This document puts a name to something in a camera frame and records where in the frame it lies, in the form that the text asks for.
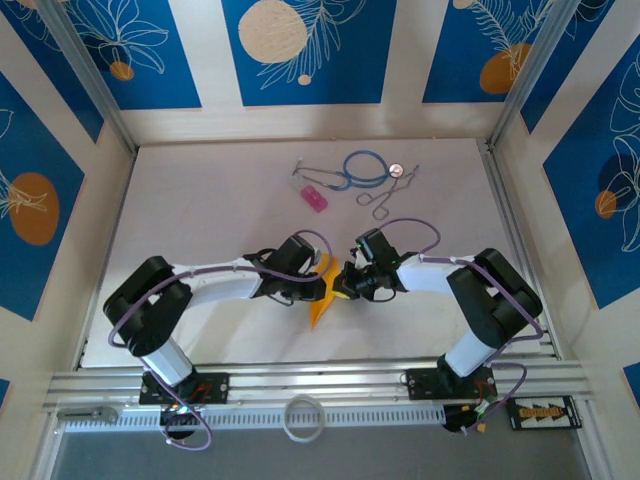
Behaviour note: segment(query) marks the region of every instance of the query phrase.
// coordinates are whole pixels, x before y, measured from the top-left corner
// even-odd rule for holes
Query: medical scissors
[[[387,201],[391,198],[391,196],[394,193],[399,192],[400,190],[404,190],[405,188],[409,188],[409,185],[411,185],[411,182],[413,181],[413,177],[416,176],[416,173],[418,172],[419,167],[420,165],[416,165],[413,171],[411,171],[411,173],[408,173],[406,175],[403,175],[402,177],[396,178],[393,182],[393,186],[386,192],[382,192],[381,194],[376,195],[375,197],[369,193],[361,193],[356,197],[356,202],[358,202],[358,205],[365,207],[367,205],[371,205],[376,200],[382,199],[382,201],[376,206],[376,208],[373,209],[373,212],[371,212],[371,215],[373,215],[373,218],[375,218],[376,220],[384,220],[389,215],[389,209],[385,207],[384,204],[387,203]],[[400,180],[407,180],[407,183],[402,187],[398,187],[398,182]]]
[[[380,163],[380,165],[382,165],[384,173],[377,177],[370,177],[370,178],[358,177],[356,175],[353,175],[351,172],[349,172],[349,161],[357,155],[369,155],[375,158]],[[300,176],[305,180],[308,180],[309,182],[313,182],[317,185],[321,185],[326,188],[330,188],[331,190],[334,190],[336,192],[344,192],[345,190],[348,190],[352,187],[353,188],[376,188],[382,185],[384,182],[386,182],[387,178],[393,176],[389,170],[389,166],[387,165],[387,162],[384,161],[384,158],[382,158],[377,153],[372,152],[371,150],[356,150],[355,152],[348,155],[347,158],[345,158],[344,162],[342,163],[342,171],[325,170],[322,168],[303,167],[302,160],[298,160],[298,163],[296,164],[296,168],[293,171],[293,175],[300,172],[301,170],[306,170],[308,172],[325,173],[328,175],[335,175],[336,177],[339,177],[341,179],[341,183],[334,184],[334,183],[322,182],[313,177],[303,175],[302,173],[300,174]]]

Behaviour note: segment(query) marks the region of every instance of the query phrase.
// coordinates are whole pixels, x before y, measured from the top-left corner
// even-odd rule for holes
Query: purple cable
[[[178,280],[181,280],[181,279],[183,279],[185,277],[196,277],[196,276],[199,276],[199,275],[206,275],[206,274],[209,274],[209,273],[216,273],[216,272],[238,272],[239,271],[239,272],[268,273],[270,275],[282,278],[284,280],[290,280],[290,281],[299,282],[299,283],[313,282],[313,281],[315,281],[315,280],[317,280],[319,278],[322,278],[322,276],[325,273],[327,273],[327,271],[329,270],[329,267],[331,266],[331,263],[333,261],[333,252],[331,250],[331,245],[329,244],[329,241],[322,234],[320,234],[319,232],[316,232],[314,230],[306,230],[306,229],[305,230],[298,230],[294,235],[299,234],[299,233],[310,233],[312,235],[315,235],[320,240],[322,240],[322,242],[324,243],[325,247],[327,248],[327,253],[329,254],[329,261],[327,262],[326,268],[322,272],[318,273],[317,275],[314,275],[312,277],[300,278],[300,277],[294,277],[292,275],[286,275],[284,273],[276,272],[274,270],[269,270],[267,268],[243,267],[243,266],[234,267],[234,266],[229,266],[229,265],[218,266],[218,267],[204,267],[204,268],[196,269],[196,270],[194,270],[192,272],[179,273],[177,275],[174,275],[174,276],[172,276],[170,278],[167,278],[166,280],[163,280],[162,282],[158,283],[156,286],[154,286],[152,289],[150,289],[147,293],[145,293],[142,297],[140,297],[140,299],[136,303],[134,303],[131,306],[131,308],[129,308],[129,310],[126,311],[126,313],[122,316],[122,318],[120,318],[120,320],[118,320],[116,322],[116,324],[113,326],[113,329],[111,330],[111,332],[109,332],[109,336],[107,338],[107,341],[109,342],[109,345],[111,345],[112,347],[116,347],[116,348],[127,348],[124,343],[115,342],[115,336],[118,334],[118,332],[120,331],[122,326],[129,321],[129,319],[133,316],[133,314],[135,312],[137,312],[138,309],[147,300],[149,300],[149,298],[151,298],[152,295],[156,294],[157,292],[159,292],[160,290],[165,288],[167,285],[169,285],[169,284],[171,284],[173,282],[176,282]],[[158,382],[158,385],[160,385],[178,403],[180,403],[182,406],[187,408],[193,414],[193,416],[196,418],[196,420],[198,420],[198,422],[200,422],[202,425],[204,425],[204,428],[205,428],[205,430],[207,432],[207,442],[204,445],[201,445],[199,447],[190,447],[190,446],[187,446],[187,445],[180,445],[180,444],[174,442],[169,437],[169,433],[168,433],[169,424],[167,424],[167,426],[162,431],[162,434],[167,439],[167,442],[169,442],[174,447],[178,447],[178,448],[180,448],[182,450],[201,451],[201,450],[205,450],[205,449],[209,448],[209,446],[213,442],[213,431],[211,430],[211,427],[209,426],[209,424],[207,424],[205,419],[202,418],[200,413],[198,413],[198,411],[193,406],[189,405],[188,402],[186,402],[182,398],[180,398],[180,396],[173,390],[173,388],[171,388],[171,386],[167,382],[165,382],[156,372],[153,371],[153,369],[144,360],[144,358],[140,358],[140,361],[143,363],[143,365],[145,367],[147,367],[147,369],[149,370],[149,373],[151,373],[151,375],[156,380],[156,382]]]
[[[386,227],[387,225],[390,225],[390,224],[396,223],[396,222],[416,222],[416,223],[421,223],[421,224],[426,225],[429,228],[431,228],[431,230],[433,230],[435,232],[435,234],[436,234],[436,241],[433,242],[428,247],[423,248],[422,250],[420,250],[419,255],[420,255],[420,260],[422,262],[425,262],[425,263],[444,263],[444,264],[464,265],[464,266],[469,266],[469,267],[473,268],[476,272],[478,272],[485,279],[487,279],[487,281],[491,285],[493,285],[502,294],[502,296],[504,298],[507,299],[507,301],[518,311],[518,313],[520,315],[522,315],[522,317],[536,331],[535,335],[525,335],[524,337],[515,337],[515,338],[510,339],[507,343],[505,343],[502,346],[502,348],[496,350],[489,358],[487,358],[484,363],[489,363],[492,360],[494,360],[495,358],[497,358],[504,351],[504,349],[507,348],[512,343],[522,342],[524,340],[539,340],[540,338],[543,337],[544,332],[542,331],[542,328],[540,328],[540,325],[538,325],[538,322],[536,322],[535,319],[531,315],[529,315],[529,312],[527,312],[524,309],[524,307],[522,305],[520,305],[520,303],[513,297],[513,295],[511,295],[502,285],[500,285],[500,282],[498,282],[493,277],[493,275],[491,275],[489,272],[487,272],[480,265],[477,265],[476,263],[470,262],[469,260],[465,260],[463,258],[455,258],[454,259],[454,258],[447,258],[447,257],[426,257],[426,258],[424,257],[425,252],[428,252],[429,250],[434,248],[436,245],[438,245],[440,243],[441,238],[442,238],[442,235],[440,234],[440,232],[438,231],[438,229],[434,225],[432,225],[431,223],[429,223],[429,222],[427,222],[425,220],[421,220],[419,218],[407,217],[407,218],[396,218],[396,219],[393,219],[393,220],[389,220],[388,222],[385,222],[382,225],[380,225],[380,227],[378,227],[378,228],[382,229],[382,228]],[[520,386],[524,383],[525,379],[527,378],[527,367],[525,367],[521,363],[501,362],[501,363],[496,363],[496,364],[494,364],[492,366],[496,366],[498,368],[500,368],[500,367],[512,367],[512,368],[513,367],[519,367],[519,368],[522,369],[522,376],[520,377],[520,380],[518,380],[518,382],[516,382],[515,386],[509,391],[509,393],[507,393],[505,395],[505,397],[502,400],[500,400],[500,402],[498,402],[498,404],[494,408],[492,408],[486,415],[484,415],[483,417],[478,419],[473,425],[471,425],[471,427],[469,427],[469,430],[477,428],[478,425],[483,423],[487,417],[489,417],[490,415],[493,414],[494,411],[498,410],[505,403],[507,403],[507,401],[516,393],[516,391],[520,388]]]
[[[204,445],[195,446],[195,447],[190,447],[189,445],[182,445],[180,443],[175,442],[169,436],[169,422],[167,422],[167,425],[162,430],[162,435],[164,435],[164,438],[166,438],[167,443],[169,445],[172,445],[174,447],[180,448],[182,450],[189,450],[191,452],[200,452],[202,450],[206,450],[207,448],[209,448],[209,446],[213,443],[213,431],[211,430],[211,427],[209,426],[207,421],[204,418],[202,418],[202,415],[200,414],[200,412],[198,412],[198,410],[196,410],[196,408],[193,407],[192,405],[190,405],[188,402],[185,402],[182,398],[180,398],[180,395],[178,395],[175,392],[175,390],[173,388],[171,388],[171,385],[169,385],[167,382],[165,382],[162,379],[162,377],[160,377],[160,375],[158,375],[156,372],[153,371],[153,369],[144,360],[144,358],[141,358],[140,361],[143,363],[143,365],[145,367],[147,367],[149,369],[149,373],[155,379],[155,381],[158,382],[158,385],[160,385],[162,388],[164,388],[164,390],[169,395],[171,395],[180,405],[182,405],[183,407],[187,408],[193,414],[195,419],[198,420],[198,422],[200,422],[200,424],[204,425],[204,429],[205,429],[205,431],[207,433],[207,442]]]

